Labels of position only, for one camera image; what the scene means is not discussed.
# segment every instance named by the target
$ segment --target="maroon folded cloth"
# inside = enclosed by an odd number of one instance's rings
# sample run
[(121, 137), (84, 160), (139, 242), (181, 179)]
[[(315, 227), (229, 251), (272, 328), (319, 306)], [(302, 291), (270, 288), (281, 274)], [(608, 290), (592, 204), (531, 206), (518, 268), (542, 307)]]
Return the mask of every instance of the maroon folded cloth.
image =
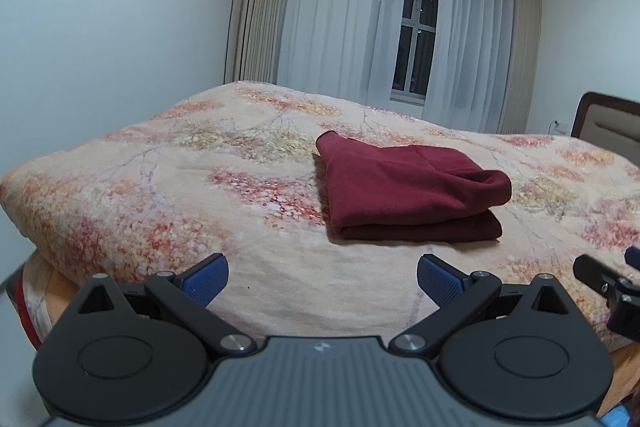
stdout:
[(491, 206), (511, 181), (455, 149), (375, 147), (335, 131), (316, 140), (326, 166), (332, 226), (345, 239), (482, 241), (502, 235)]

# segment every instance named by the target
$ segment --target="curtain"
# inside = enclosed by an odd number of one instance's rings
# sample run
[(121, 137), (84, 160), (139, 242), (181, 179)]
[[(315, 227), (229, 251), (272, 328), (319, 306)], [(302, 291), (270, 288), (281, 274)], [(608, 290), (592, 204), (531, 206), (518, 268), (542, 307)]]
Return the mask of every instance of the curtain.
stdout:
[(404, 0), (287, 0), (277, 84), (386, 108)]
[(511, 58), (498, 132), (523, 133), (527, 128), (538, 63), (542, 0), (514, 0)]
[(422, 119), (495, 133), (507, 83), (514, 0), (439, 0)]
[(234, 0), (226, 47), (225, 84), (275, 83), (285, 0)]

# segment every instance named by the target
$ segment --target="silver screw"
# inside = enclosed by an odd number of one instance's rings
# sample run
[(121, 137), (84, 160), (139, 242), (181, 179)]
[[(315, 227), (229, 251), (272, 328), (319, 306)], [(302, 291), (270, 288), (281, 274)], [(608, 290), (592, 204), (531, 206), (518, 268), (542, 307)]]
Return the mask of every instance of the silver screw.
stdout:
[(246, 335), (227, 335), (220, 339), (220, 346), (228, 351), (246, 351), (251, 346), (251, 339)]
[(418, 351), (422, 349), (427, 342), (420, 335), (411, 335), (405, 333), (394, 338), (394, 345), (402, 351)]

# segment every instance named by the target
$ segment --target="triangular cutout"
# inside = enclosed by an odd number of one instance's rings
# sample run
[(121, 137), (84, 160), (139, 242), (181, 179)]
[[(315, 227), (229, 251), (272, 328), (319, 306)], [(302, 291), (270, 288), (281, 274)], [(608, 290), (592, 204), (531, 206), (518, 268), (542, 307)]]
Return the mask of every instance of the triangular cutout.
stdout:
[(566, 315), (568, 313), (564, 304), (562, 304), (562, 299), (552, 286), (542, 286), (542, 288), (540, 288), (540, 292), (536, 300), (533, 301), (531, 309), (560, 315)]
[(95, 313), (113, 310), (114, 306), (104, 286), (96, 286), (84, 300), (78, 313)]

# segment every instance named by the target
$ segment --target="window sill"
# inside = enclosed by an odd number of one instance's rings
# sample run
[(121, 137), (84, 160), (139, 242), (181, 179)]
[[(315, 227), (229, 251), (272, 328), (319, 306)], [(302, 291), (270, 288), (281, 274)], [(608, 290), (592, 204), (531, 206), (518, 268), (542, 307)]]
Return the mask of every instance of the window sill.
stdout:
[(400, 94), (392, 91), (390, 99), (393, 100), (394, 102), (410, 103), (412, 105), (417, 105), (419, 107), (424, 106), (424, 97), (419, 94), (412, 96), (412, 95)]

